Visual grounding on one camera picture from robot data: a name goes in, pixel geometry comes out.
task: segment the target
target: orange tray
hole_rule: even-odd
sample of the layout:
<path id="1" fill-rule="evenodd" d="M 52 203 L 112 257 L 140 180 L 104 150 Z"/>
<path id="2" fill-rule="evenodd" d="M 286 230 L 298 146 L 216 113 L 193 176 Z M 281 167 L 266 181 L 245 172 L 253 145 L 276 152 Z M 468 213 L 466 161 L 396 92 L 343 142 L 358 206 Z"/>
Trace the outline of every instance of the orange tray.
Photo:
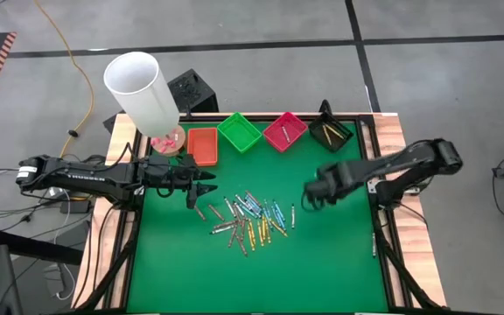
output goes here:
<path id="1" fill-rule="evenodd" d="M 193 128 L 188 131 L 188 153 L 198 166 L 217 165 L 217 129 Z"/>

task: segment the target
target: green tray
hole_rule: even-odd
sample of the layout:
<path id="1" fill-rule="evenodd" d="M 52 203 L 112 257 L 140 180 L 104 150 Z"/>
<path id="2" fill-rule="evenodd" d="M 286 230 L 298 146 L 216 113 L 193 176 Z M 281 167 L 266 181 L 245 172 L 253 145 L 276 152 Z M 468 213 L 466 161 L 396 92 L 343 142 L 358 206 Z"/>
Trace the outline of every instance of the green tray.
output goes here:
<path id="1" fill-rule="evenodd" d="M 262 137 L 262 133 L 241 113 L 232 114 L 217 126 L 217 130 L 240 153 L 250 149 Z"/>

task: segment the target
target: yellow cable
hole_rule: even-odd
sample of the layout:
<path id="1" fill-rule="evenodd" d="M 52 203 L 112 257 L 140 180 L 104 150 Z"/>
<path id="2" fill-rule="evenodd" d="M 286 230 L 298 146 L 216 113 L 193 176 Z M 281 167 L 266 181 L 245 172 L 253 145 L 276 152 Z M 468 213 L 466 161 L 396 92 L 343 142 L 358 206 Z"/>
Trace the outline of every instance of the yellow cable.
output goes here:
<path id="1" fill-rule="evenodd" d="M 93 91 L 93 85 L 91 84 L 91 81 L 88 79 L 87 74 L 83 71 L 83 69 L 81 69 L 81 67 L 79 65 L 77 65 L 77 62 L 75 62 L 74 55 L 71 53 L 71 48 L 69 48 L 69 44 L 67 43 L 66 38 L 61 33 L 60 28 L 55 24 L 55 22 L 53 22 L 52 18 L 42 8 L 42 6 L 39 3 L 39 0 L 34 0 L 34 4 L 36 4 L 36 6 L 40 9 L 40 11 L 42 12 L 42 14 L 45 15 L 45 17 L 48 19 L 48 21 L 52 24 L 53 28 L 56 30 L 56 32 L 61 37 L 61 41 L 63 41 L 63 44 L 66 46 L 67 53 L 69 54 L 69 58 L 71 58 L 71 62 L 73 63 L 73 66 L 76 67 L 77 70 L 79 70 L 79 72 L 83 75 L 83 77 L 85 78 L 85 81 L 87 82 L 88 88 L 90 89 L 90 92 L 91 92 L 91 105 L 89 106 L 88 111 L 85 114 L 85 116 L 83 117 L 83 119 L 79 122 L 79 124 L 77 125 L 77 127 L 75 127 L 75 129 L 73 129 L 74 131 L 77 131 L 83 125 L 83 123 L 85 123 L 85 121 L 87 120 L 87 118 L 93 112 L 93 107 L 95 106 L 95 91 Z M 63 145 L 63 148 L 61 149 L 61 153 L 59 154 L 60 158 L 63 157 L 64 154 L 66 154 L 67 146 L 71 142 L 72 138 L 73 138 L 72 136 L 69 136 L 67 138 L 67 141 Z"/>

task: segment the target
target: small plastic bin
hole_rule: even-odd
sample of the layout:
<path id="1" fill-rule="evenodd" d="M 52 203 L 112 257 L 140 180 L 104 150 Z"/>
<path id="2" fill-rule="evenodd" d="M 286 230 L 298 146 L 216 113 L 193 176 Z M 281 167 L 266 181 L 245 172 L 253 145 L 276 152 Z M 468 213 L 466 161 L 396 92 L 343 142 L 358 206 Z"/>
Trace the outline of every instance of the small plastic bin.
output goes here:
<path id="1" fill-rule="evenodd" d="M 354 136 L 353 132 L 349 131 L 339 120 L 326 112 L 323 112 L 318 118 L 311 122 L 308 129 L 311 132 L 311 136 L 331 152 L 339 150 Z M 332 143 L 328 142 L 326 133 Z"/>
<path id="2" fill-rule="evenodd" d="M 198 166 L 217 165 L 217 129 L 194 128 L 188 131 L 188 154 Z"/>
<path id="3" fill-rule="evenodd" d="M 289 136 L 289 142 L 287 142 L 284 127 L 285 131 L 287 131 L 287 136 Z M 263 131 L 263 136 L 278 151 L 285 152 L 307 129 L 308 126 L 298 119 L 298 117 L 290 112 L 286 112 Z"/>
<path id="4" fill-rule="evenodd" d="M 240 152 L 250 149 L 262 133 L 241 113 L 234 113 L 225 119 L 217 130 Z"/>

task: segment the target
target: green table surface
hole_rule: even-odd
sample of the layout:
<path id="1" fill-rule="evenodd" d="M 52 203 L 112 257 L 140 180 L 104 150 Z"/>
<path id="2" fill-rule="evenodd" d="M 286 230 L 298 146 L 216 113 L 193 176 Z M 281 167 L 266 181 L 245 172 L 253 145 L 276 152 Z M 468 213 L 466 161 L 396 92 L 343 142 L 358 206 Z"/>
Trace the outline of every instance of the green table surface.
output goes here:
<path id="1" fill-rule="evenodd" d="M 352 122 L 344 123 L 356 133 Z M 217 123 L 186 123 L 185 129 Z M 269 124 L 255 122 L 259 130 Z M 373 258 L 372 223 L 366 189 L 336 206 L 310 213 L 300 206 L 303 184 L 328 162 L 361 158 L 354 136 L 336 153 L 306 132 L 285 153 L 264 139 L 239 153 L 219 135 L 219 162 L 204 170 L 219 188 L 198 199 L 207 217 L 186 208 L 186 194 L 158 197 L 145 193 L 128 312 L 384 312 L 387 303 L 381 266 Z M 287 219 L 289 237 L 272 232 L 272 242 L 256 250 L 238 243 L 228 248 L 230 232 L 210 235 L 221 221 L 207 208 L 231 214 L 223 196 L 233 200 L 249 190 L 275 199 Z M 296 228 L 291 229 L 291 204 Z"/>

